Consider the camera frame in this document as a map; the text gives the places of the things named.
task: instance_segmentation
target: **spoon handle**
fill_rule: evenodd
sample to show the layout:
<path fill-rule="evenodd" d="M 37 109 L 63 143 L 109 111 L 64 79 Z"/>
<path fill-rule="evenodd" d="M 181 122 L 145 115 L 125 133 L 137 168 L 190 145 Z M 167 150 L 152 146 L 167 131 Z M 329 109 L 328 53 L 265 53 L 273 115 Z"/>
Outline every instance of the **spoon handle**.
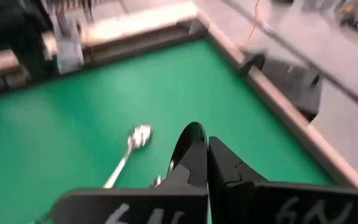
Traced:
<path fill-rule="evenodd" d="M 121 159 L 121 161 L 119 161 L 118 166 L 116 167 L 114 172 L 110 175 L 107 182 L 104 184 L 105 189 L 110 189 L 114 186 L 114 183 L 117 181 L 119 174 L 121 173 L 122 169 L 127 163 L 130 154 L 131 152 L 125 153 L 125 156 Z"/>

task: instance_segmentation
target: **green felt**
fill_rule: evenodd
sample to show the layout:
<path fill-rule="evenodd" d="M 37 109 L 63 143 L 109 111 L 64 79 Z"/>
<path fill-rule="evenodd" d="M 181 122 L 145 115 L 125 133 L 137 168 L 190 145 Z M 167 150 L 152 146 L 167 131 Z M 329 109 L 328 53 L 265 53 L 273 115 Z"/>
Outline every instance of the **green felt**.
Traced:
<path fill-rule="evenodd" d="M 26 223 L 70 189 L 102 187 L 129 130 L 151 123 L 117 188 L 165 175 L 183 128 L 199 121 L 269 180 L 331 184 L 207 40 L 0 96 L 0 223 Z"/>

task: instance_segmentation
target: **silver spoon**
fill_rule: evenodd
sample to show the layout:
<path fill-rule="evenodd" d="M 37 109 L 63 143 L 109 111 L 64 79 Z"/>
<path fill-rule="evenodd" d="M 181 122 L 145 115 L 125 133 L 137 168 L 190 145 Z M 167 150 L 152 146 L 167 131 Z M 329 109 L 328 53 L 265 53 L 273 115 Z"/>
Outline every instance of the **silver spoon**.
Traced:
<path fill-rule="evenodd" d="M 149 124 L 141 124 L 135 128 L 134 132 L 128 136 L 127 140 L 127 151 L 121 161 L 118 163 L 118 166 L 111 174 L 107 182 L 104 184 L 104 188 L 110 189 L 114 186 L 119 174 L 124 168 L 125 164 L 128 161 L 129 156 L 132 151 L 135 149 L 142 149 L 150 140 L 152 136 L 153 128 Z"/>

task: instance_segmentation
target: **gray floor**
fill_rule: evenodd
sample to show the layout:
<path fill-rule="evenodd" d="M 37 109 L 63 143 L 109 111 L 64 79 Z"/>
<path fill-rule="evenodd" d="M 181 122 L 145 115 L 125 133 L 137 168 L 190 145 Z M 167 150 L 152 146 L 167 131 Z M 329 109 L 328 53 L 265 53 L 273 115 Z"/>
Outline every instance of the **gray floor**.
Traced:
<path fill-rule="evenodd" d="M 180 2 L 181 0 L 122 0 L 108 4 L 95 6 L 93 14 L 95 20 L 104 19 L 109 16 L 124 16 L 125 13 L 133 13 L 144 9 L 159 7 L 166 4 Z M 250 13 L 254 11 L 256 0 L 240 1 L 240 5 Z M 230 7 L 219 0 L 194 0 L 202 10 L 204 10 L 212 20 L 226 33 L 235 43 L 245 45 L 248 49 L 265 50 L 271 57 L 277 57 L 303 64 L 300 59 L 292 55 L 276 41 L 267 37 L 263 32 L 256 30 L 252 38 L 246 38 L 252 28 L 252 23 L 244 19 Z M 318 21 L 315 14 L 308 14 L 301 19 L 294 19 L 295 14 L 299 13 L 296 7 L 300 7 L 303 0 L 295 1 L 294 8 L 277 6 L 269 0 L 261 0 L 259 6 L 260 19 L 279 32 L 287 41 L 297 46 L 316 61 L 321 61 L 319 65 L 323 68 L 336 63 L 333 72 L 358 92 L 358 71 L 354 71 L 350 64 L 358 59 L 358 49 L 354 47 L 347 49 L 348 57 L 345 55 L 335 57 L 331 53 L 340 50 L 341 41 L 336 41 L 338 34 L 328 35 L 327 25 Z M 73 15 L 81 17 L 82 12 L 73 12 Z M 320 106 L 320 113 L 313 121 L 313 126 L 320 131 L 326 140 L 331 143 L 358 171 L 358 106 L 344 96 L 339 90 L 330 83 L 324 82 L 323 95 Z"/>

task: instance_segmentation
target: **metal frame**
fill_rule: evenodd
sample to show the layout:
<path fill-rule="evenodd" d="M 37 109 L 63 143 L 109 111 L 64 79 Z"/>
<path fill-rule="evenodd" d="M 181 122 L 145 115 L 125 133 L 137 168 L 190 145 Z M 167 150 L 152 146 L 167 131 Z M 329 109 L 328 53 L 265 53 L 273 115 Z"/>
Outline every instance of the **metal frame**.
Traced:
<path fill-rule="evenodd" d="M 175 27 L 198 21 L 205 28 L 195 34 L 181 32 Z M 203 11 L 193 3 L 172 4 L 129 16 L 115 17 L 94 26 L 83 27 L 81 44 L 86 67 L 97 66 L 123 57 L 139 55 L 164 46 L 207 35 L 236 67 L 245 59 L 234 45 Z M 56 42 L 45 34 L 45 45 L 56 54 Z M 0 76 L 17 71 L 19 65 L 13 54 L 0 55 Z M 293 132 L 311 157 L 339 185 L 358 187 L 358 173 L 322 135 L 307 122 L 289 100 L 256 67 L 252 67 L 247 82 Z"/>

